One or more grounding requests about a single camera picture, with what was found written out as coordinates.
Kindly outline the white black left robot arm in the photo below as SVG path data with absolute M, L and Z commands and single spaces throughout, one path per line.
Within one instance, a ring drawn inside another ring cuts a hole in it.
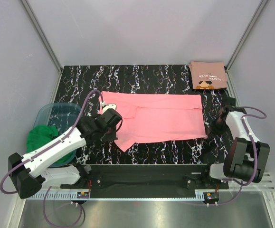
M 25 155 L 14 153 L 9 156 L 9 172 L 15 193 L 21 199 L 27 199 L 44 187 L 62 189 L 89 188 L 92 176 L 83 165 L 65 165 L 51 168 L 57 160 L 72 151 L 103 139 L 116 139 L 117 125 L 122 124 L 117 113 L 86 116 L 76 121 L 63 134 Z

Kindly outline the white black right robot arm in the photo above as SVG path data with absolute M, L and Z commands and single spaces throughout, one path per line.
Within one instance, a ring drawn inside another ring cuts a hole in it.
M 266 119 L 267 115 L 254 107 L 261 116 L 248 114 L 248 106 L 223 106 L 218 117 L 209 125 L 207 136 L 221 135 L 226 128 L 231 132 L 233 143 L 223 163 L 209 166 L 207 173 L 201 176 L 205 188 L 212 188 L 220 181 L 234 181 L 241 186 L 259 183 L 265 172 L 270 146 L 261 142 L 251 129 L 248 117 Z

